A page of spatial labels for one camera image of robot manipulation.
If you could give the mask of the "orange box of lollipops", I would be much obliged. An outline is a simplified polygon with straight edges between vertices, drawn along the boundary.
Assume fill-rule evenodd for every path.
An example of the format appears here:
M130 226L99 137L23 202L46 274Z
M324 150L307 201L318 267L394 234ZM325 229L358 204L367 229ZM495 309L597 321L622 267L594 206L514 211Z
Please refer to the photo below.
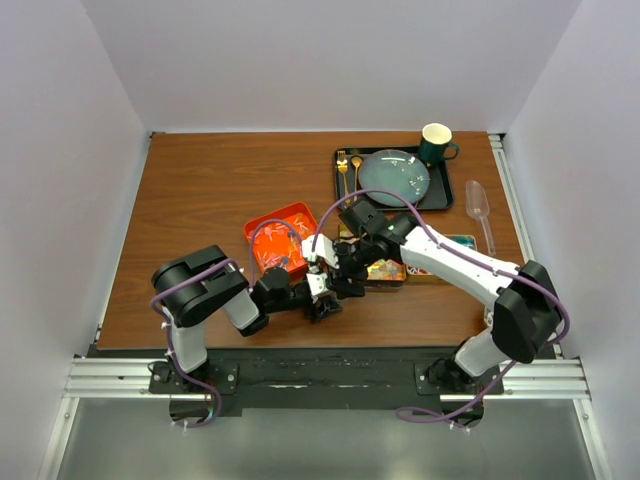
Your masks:
M298 280L308 270L301 241L312 235L316 227L309 207L297 202L250 220L244 226L244 235L262 273L271 267L281 267L291 280Z

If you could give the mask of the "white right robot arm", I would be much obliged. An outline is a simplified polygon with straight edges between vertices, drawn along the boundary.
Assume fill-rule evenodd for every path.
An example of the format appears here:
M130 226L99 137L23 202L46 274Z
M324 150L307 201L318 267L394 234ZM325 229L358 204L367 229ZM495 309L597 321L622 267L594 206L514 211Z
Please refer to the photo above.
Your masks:
M492 313L490 326L434 367L456 392L469 392L503 361L532 362L561 323L550 275L536 261L518 266L491 258L437 233L417 213L389 218L364 198L339 218L357 238L338 249L342 276L361 279L376 261L393 260L440 277Z

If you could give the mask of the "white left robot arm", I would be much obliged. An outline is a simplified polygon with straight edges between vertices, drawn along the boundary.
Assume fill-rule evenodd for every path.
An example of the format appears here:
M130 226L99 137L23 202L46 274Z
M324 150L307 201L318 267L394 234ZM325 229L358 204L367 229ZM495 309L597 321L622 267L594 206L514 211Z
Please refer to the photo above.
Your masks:
M269 323L271 313L300 309L317 323L342 310L332 296L315 298L309 283L290 282L280 266L268 268L254 286L235 261L216 245L173 260L151 277L151 307L166 317L171 378L185 392L200 390L207 380L204 322L222 311L244 337Z

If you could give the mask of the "black tin of star candies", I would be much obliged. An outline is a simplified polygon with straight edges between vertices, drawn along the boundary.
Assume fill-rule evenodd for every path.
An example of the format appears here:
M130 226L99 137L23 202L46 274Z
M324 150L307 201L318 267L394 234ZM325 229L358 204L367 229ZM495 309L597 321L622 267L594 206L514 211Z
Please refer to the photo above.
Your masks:
M358 240L343 222L338 226L338 239L346 243L355 243ZM367 268L367 272L364 286L368 290L396 289L402 287L406 281L405 267L393 260L378 260Z

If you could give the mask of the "clear plastic scoop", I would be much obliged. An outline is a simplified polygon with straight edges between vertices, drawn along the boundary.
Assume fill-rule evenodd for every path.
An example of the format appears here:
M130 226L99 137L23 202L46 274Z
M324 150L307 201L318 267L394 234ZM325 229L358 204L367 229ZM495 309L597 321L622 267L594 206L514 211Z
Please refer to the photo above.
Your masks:
M488 255L495 257L496 245L489 222L490 207L486 192L478 181L469 180L465 185L465 193L467 215L481 225Z

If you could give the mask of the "gold tin of lollipops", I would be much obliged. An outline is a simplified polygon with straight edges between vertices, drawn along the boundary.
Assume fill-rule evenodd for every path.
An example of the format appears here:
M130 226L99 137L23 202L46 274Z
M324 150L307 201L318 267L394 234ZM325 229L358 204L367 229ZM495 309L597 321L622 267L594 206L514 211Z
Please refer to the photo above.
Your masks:
M452 240L463 247L468 249L477 250L476 239L473 235L447 235L449 240ZM405 266L406 281L412 284L443 284L445 280L434 275L423 268L414 267L411 265Z

